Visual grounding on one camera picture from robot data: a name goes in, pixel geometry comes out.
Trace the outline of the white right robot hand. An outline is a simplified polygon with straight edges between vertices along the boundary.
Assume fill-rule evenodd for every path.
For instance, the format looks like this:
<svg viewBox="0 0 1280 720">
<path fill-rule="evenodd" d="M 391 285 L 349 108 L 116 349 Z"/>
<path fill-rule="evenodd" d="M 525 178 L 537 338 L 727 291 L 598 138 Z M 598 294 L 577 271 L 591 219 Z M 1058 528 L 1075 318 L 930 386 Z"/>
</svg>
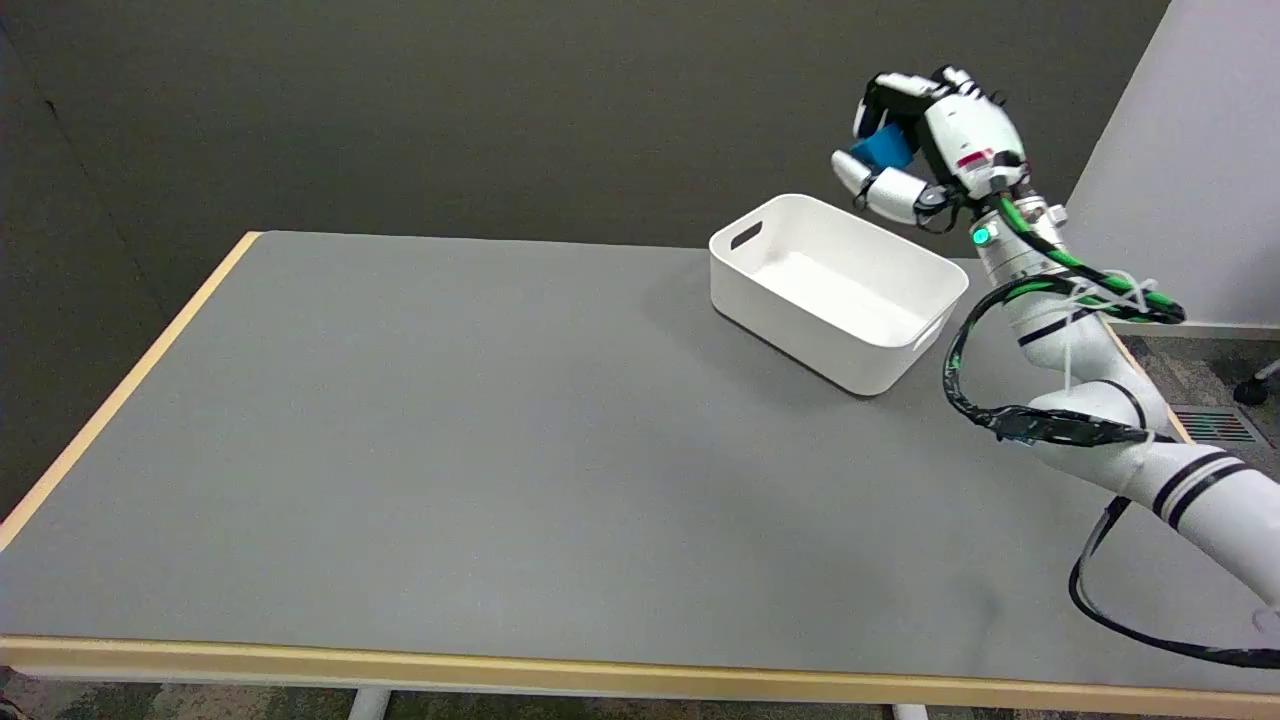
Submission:
<svg viewBox="0 0 1280 720">
<path fill-rule="evenodd" d="M 836 178 L 859 209 L 923 227 L 941 213 L 980 208 L 1028 181 L 1025 146 L 1004 106 L 963 69 L 873 76 L 852 145 L 832 152 Z"/>
</svg>

